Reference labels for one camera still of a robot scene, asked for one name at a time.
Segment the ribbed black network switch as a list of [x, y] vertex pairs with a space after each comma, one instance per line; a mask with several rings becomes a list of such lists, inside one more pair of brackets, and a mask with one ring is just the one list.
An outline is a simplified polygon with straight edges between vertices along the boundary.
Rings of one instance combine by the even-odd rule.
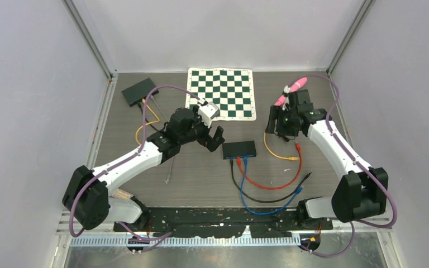
[[225, 142], [222, 144], [222, 158], [224, 160], [256, 156], [257, 151], [253, 140]]

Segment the black power adapter with cord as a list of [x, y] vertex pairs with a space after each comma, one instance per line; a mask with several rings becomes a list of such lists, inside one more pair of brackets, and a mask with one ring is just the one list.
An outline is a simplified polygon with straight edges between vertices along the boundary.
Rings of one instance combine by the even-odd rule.
[[285, 135], [281, 135], [281, 136], [280, 136], [280, 138], [281, 138], [282, 140], [284, 140], [285, 142], [289, 142], [289, 141], [291, 140], [289, 137], [287, 137], [287, 136], [285, 136]]

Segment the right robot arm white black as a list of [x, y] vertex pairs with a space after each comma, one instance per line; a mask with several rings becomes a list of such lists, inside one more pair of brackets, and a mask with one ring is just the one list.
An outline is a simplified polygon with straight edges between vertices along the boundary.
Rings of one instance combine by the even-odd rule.
[[315, 109], [306, 89], [283, 93], [284, 103], [270, 107], [265, 132], [281, 136], [308, 137], [333, 167], [339, 183], [330, 197], [300, 201], [297, 223], [311, 229], [319, 218], [341, 222], [359, 221], [385, 213], [388, 174], [365, 162], [339, 133], [328, 112]]

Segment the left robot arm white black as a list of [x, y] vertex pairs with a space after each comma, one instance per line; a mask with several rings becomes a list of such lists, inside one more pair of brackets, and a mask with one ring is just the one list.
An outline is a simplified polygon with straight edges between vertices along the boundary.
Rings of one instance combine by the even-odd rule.
[[84, 230], [114, 221], [143, 231], [149, 224], [149, 210], [135, 197], [123, 200], [112, 194], [143, 171], [174, 157], [187, 143], [196, 141], [210, 152], [216, 151], [225, 141], [223, 128], [217, 127], [214, 136], [209, 132], [212, 120], [219, 113], [212, 102], [193, 109], [178, 108], [163, 130], [150, 135], [133, 151], [93, 169], [84, 165], [76, 168], [62, 200], [70, 211], [72, 235], [79, 235], [73, 227], [74, 221]]

